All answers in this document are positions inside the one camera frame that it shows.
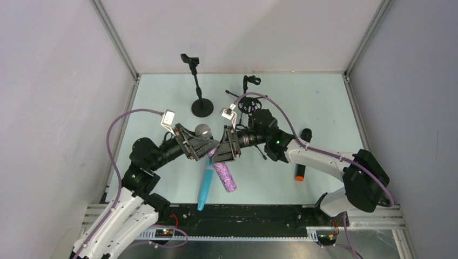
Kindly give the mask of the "purple glitter microphone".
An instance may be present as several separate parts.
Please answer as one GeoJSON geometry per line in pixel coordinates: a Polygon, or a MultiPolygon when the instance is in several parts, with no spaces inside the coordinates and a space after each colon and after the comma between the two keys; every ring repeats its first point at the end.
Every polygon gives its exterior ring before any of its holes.
{"type": "MultiPolygon", "coordinates": [[[[195,127],[194,132],[197,137],[201,137],[204,139],[213,139],[211,129],[207,124],[197,125],[195,127]]],[[[224,162],[218,162],[213,164],[213,167],[225,190],[228,193],[234,192],[237,189],[237,185],[235,184],[235,181],[232,177],[232,174],[227,164],[225,164],[224,162]]]]}

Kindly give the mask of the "blue microphone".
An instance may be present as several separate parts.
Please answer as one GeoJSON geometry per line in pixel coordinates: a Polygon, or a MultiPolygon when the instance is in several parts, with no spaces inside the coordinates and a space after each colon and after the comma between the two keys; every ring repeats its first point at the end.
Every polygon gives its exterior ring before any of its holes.
{"type": "Polygon", "coordinates": [[[201,182],[201,187],[198,195],[197,211],[202,211],[205,207],[208,194],[211,188],[211,183],[214,175],[214,166],[210,163],[210,160],[207,160],[204,176],[201,182]]]}

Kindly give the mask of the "tripod shock mount stand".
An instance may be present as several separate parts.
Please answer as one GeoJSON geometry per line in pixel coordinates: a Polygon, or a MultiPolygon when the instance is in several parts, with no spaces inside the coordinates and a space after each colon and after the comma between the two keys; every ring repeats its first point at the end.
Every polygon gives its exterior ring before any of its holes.
{"type": "Polygon", "coordinates": [[[262,108],[262,103],[259,99],[260,97],[257,97],[257,98],[243,97],[240,99],[237,106],[238,106],[239,111],[241,112],[241,115],[239,118],[239,122],[235,126],[237,130],[247,129],[247,126],[245,126],[242,122],[244,114],[250,117],[253,112],[262,108]]]}

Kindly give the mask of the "black microphone orange end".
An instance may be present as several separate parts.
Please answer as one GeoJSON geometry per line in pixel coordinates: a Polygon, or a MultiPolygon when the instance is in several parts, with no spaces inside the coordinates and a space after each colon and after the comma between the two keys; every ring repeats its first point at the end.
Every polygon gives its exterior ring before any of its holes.
{"type": "MultiPolygon", "coordinates": [[[[310,142],[312,138],[312,130],[310,128],[304,128],[301,131],[300,138],[304,141],[310,142]]],[[[295,168],[295,180],[296,181],[304,181],[305,179],[305,170],[306,166],[304,165],[304,158],[303,156],[300,157],[299,163],[296,164],[295,168]]]]}

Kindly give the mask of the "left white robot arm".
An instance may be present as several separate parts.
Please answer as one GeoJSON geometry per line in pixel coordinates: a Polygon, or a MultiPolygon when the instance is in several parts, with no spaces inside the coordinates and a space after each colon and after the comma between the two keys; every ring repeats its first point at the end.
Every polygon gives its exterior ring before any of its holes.
{"type": "Polygon", "coordinates": [[[153,189],[155,172],[181,155],[198,161],[219,146],[212,136],[176,124],[172,138],[157,146],[149,138],[134,142],[131,164],[118,193],[93,225],[73,245],[71,258],[117,258],[143,231],[168,215],[170,202],[153,189]]]}

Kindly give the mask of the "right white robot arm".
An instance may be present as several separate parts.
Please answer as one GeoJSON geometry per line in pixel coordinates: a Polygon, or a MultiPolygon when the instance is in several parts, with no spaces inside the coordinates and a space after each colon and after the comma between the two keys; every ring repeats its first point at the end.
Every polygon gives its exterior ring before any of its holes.
{"type": "Polygon", "coordinates": [[[235,160],[243,148],[263,144],[272,161],[314,168],[341,181],[342,188],[324,193],[315,204],[315,209],[327,217],[352,209],[372,213],[386,196],[389,177],[370,151],[348,153],[314,147],[281,130],[268,109],[255,111],[247,129],[236,131],[225,126],[224,130],[220,145],[211,156],[214,165],[235,160]]]}

